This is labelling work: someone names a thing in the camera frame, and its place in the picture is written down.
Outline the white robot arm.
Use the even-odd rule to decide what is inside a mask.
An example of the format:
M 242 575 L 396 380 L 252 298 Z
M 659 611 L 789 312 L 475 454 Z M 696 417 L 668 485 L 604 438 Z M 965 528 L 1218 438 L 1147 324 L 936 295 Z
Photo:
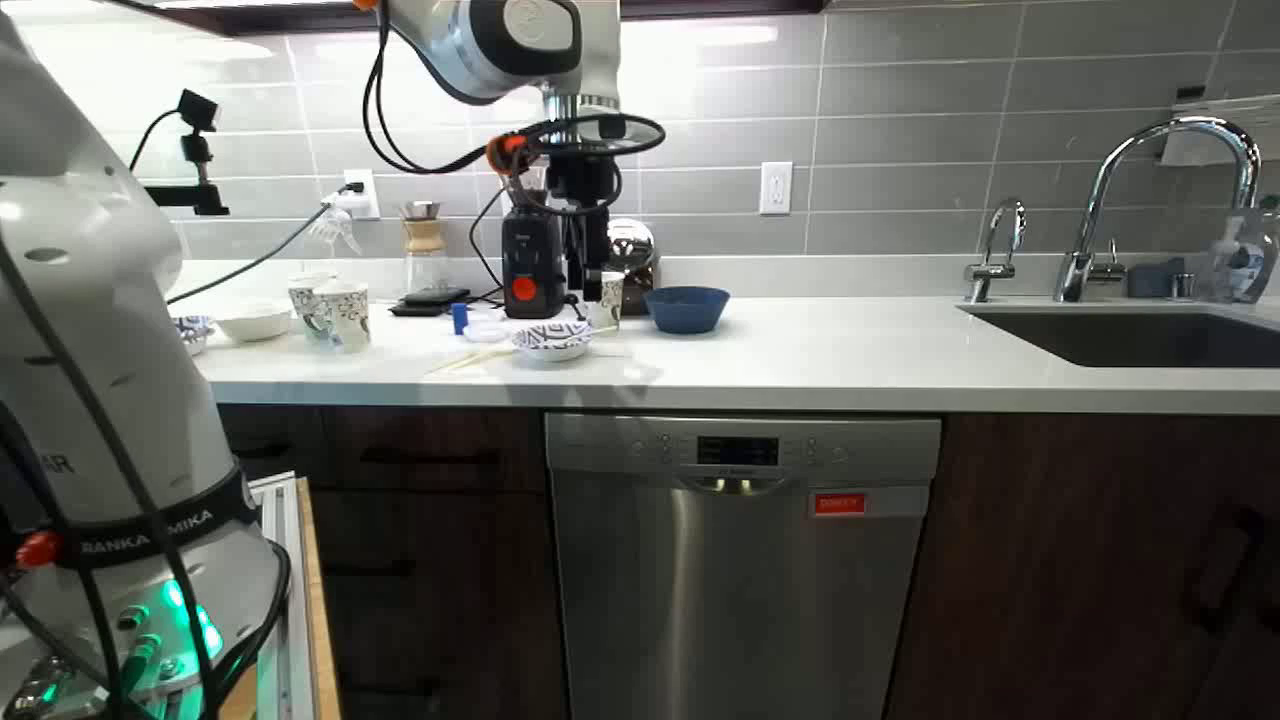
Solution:
M 216 720 L 289 609 L 216 396 L 167 312 L 183 245 L 0 15 L 0 410 L 34 515 L 3 603 L 13 714 Z

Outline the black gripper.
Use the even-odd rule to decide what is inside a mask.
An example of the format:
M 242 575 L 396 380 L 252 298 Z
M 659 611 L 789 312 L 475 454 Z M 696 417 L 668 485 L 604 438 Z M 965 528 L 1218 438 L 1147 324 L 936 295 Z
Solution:
M 601 298 L 607 263 L 607 204 L 619 196 L 619 166 L 604 153 L 554 155 L 547 166 L 551 209 L 563 218 L 568 287 L 580 298 Z

